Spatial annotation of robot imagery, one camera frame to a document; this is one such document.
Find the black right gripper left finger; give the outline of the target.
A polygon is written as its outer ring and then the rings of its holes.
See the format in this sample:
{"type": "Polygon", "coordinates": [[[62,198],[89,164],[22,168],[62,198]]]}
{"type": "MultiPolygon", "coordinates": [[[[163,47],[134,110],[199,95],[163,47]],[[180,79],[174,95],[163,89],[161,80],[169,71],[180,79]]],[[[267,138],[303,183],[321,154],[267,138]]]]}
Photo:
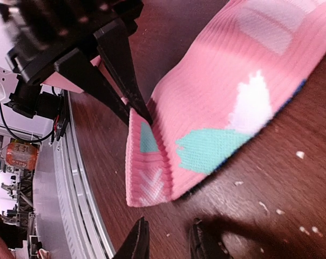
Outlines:
{"type": "Polygon", "coordinates": [[[113,259],[149,259],[150,229],[149,222],[141,217],[129,232],[127,238],[113,259]]]}

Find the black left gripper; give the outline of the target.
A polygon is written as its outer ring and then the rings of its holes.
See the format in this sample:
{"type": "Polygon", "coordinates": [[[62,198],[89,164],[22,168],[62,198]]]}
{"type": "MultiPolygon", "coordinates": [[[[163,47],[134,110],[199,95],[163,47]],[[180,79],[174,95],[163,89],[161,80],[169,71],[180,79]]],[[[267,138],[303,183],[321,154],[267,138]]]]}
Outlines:
{"type": "Polygon", "coordinates": [[[75,48],[94,33],[110,76],[128,104],[152,124],[137,83],[126,28],[130,34],[136,31],[135,20],[143,7],[143,1],[0,1],[0,20],[13,44],[6,59],[29,85],[44,82],[55,67],[128,125],[130,109],[98,68],[75,48]]]}

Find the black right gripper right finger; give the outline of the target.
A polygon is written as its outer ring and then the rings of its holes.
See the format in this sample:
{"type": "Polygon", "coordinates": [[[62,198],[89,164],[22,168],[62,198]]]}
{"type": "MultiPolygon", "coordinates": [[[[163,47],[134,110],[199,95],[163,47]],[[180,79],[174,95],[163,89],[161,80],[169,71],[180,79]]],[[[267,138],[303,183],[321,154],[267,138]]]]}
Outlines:
{"type": "Polygon", "coordinates": [[[192,259],[230,258],[230,252],[225,244],[210,233],[201,219],[194,219],[188,236],[192,259]]]}

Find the pink sock with teal patches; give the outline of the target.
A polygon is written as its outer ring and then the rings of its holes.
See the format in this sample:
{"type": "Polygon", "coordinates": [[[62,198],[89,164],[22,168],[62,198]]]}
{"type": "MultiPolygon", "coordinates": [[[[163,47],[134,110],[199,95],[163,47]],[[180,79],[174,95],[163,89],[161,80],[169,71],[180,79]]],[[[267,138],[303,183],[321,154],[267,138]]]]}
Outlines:
{"type": "Polygon", "coordinates": [[[126,201],[178,199],[254,137],[326,54],[326,1],[229,1],[130,110],[126,201]]]}

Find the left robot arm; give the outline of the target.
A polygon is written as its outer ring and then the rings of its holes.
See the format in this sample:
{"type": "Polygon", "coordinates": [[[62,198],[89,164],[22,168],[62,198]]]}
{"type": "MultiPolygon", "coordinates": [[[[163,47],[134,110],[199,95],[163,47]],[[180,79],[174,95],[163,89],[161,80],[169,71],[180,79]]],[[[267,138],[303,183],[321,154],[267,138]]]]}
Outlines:
{"type": "Polygon", "coordinates": [[[50,119],[52,140],[69,121],[68,92],[86,92],[128,124],[152,117],[140,93],[128,38],[142,1],[0,1],[12,42],[0,67],[0,106],[50,119]]]}

